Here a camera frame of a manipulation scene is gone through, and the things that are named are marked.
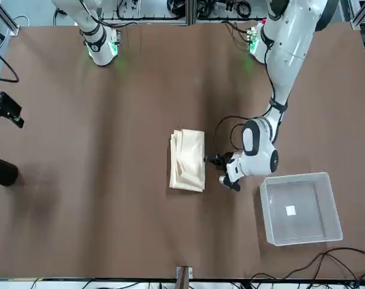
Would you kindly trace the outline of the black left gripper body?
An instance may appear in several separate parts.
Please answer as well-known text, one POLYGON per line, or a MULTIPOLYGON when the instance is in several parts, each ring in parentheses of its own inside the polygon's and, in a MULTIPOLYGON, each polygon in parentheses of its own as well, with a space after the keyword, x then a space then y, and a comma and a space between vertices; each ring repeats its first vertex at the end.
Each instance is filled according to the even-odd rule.
POLYGON ((218 169, 226 169, 226 165, 229 163, 232 158, 232 152, 226 152, 223 155, 217 154, 217 168, 218 169))

